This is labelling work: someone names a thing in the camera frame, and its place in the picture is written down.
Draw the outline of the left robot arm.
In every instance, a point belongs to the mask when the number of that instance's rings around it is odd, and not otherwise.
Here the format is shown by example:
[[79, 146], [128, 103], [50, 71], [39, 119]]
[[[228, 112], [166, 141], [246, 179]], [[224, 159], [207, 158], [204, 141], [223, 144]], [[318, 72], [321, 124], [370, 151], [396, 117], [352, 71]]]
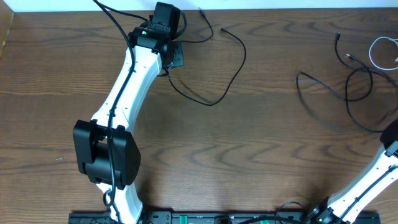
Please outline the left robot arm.
[[134, 125], [155, 77], [184, 64], [178, 41], [184, 17], [174, 5], [158, 2], [148, 20], [124, 34], [126, 56], [112, 90], [90, 121], [78, 120], [73, 128], [78, 170], [101, 189], [118, 223], [139, 223], [141, 217], [143, 204], [134, 185], [141, 153]]

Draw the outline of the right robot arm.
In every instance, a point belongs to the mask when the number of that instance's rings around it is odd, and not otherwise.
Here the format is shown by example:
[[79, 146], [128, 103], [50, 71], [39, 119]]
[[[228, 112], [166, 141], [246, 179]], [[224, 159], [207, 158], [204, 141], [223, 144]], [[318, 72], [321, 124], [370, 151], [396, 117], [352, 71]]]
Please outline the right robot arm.
[[372, 161], [343, 189], [324, 199], [306, 217], [308, 223], [354, 223], [362, 209], [397, 180], [397, 121], [381, 134]]

